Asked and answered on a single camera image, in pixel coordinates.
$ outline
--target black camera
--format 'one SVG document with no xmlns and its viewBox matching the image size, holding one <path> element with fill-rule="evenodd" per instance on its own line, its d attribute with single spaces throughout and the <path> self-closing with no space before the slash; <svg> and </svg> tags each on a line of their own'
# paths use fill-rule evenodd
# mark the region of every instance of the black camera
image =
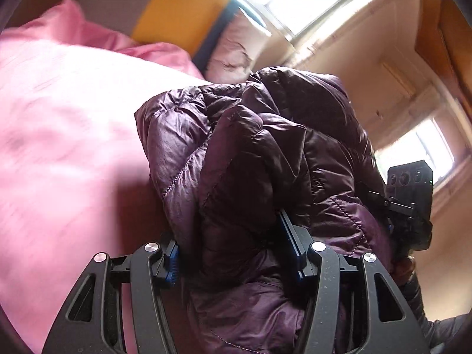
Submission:
<svg viewBox="0 0 472 354">
<path fill-rule="evenodd" d="M 410 250 L 426 250 L 431 244 L 430 222 L 433 200 L 433 171 L 424 161 L 389 169 L 386 197 L 356 184 L 356 194 L 369 211 L 389 228 L 395 241 L 395 257 Z"/>
</svg>

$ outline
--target purple puffer jacket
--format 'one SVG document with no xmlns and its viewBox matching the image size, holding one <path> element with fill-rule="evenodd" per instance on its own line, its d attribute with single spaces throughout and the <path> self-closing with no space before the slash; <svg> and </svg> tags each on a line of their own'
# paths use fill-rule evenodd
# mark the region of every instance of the purple puffer jacket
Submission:
<svg viewBox="0 0 472 354">
<path fill-rule="evenodd" d="M 304 305 L 265 243 L 278 209 L 338 253 L 372 250 L 390 268 L 386 229 L 354 193 L 357 181 L 383 192 L 383 180 L 336 77 L 266 68 L 159 94 L 135 117 L 208 353 L 293 351 Z"/>
</svg>

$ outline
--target blue trim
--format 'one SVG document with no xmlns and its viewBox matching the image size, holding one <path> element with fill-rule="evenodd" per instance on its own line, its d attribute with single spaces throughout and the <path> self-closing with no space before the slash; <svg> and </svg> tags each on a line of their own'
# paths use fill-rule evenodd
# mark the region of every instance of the blue trim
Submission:
<svg viewBox="0 0 472 354">
<path fill-rule="evenodd" d="M 228 5 L 226 5 L 225 9 L 223 9 L 219 17 L 216 19 L 212 28 L 209 30 L 207 37 L 201 43 L 200 48 L 192 59 L 193 63 L 203 75 L 206 72 L 206 66 L 210 57 L 212 56 L 216 44 L 218 43 L 221 33 L 226 28 L 228 23 L 230 23 L 230 21 L 233 19 L 234 14 L 239 8 L 242 8 L 246 14 L 259 25 L 264 28 L 266 27 L 262 18 L 248 4 L 242 0 L 230 0 Z"/>
</svg>

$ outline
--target window sill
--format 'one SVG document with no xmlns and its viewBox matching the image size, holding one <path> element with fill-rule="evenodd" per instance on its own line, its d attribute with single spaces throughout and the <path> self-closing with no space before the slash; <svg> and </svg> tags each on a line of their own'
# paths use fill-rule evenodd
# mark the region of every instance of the window sill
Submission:
<svg viewBox="0 0 472 354">
<path fill-rule="evenodd" d="M 333 44 L 359 22 L 391 0 L 351 0 L 334 11 L 324 22 L 311 28 L 303 37 L 295 39 L 292 44 L 296 53 L 286 63 L 297 68 L 317 51 Z"/>
</svg>

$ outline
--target black mount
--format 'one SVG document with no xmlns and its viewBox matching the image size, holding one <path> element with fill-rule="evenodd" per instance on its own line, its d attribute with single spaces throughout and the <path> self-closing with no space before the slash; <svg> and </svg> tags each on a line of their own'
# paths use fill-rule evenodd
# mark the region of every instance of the black mount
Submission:
<svg viewBox="0 0 472 354">
<path fill-rule="evenodd" d="M 279 231 L 297 282 L 309 294 L 294 354 L 332 354 L 342 286 L 353 288 L 349 352 L 429 354 L 406 300 L 372 253 L 356 259 L 313 241 L 292 225 L 285 211 Z M 42 354 L 122 354 L 121 284 L 131 284 L 139 354 L 176 354 L 160 297 L 174 282 L 178 247 L 174 240 L 151 242 L 132 255 L 110 259 L 98 253 L 65 300 Z"/>
</svg>

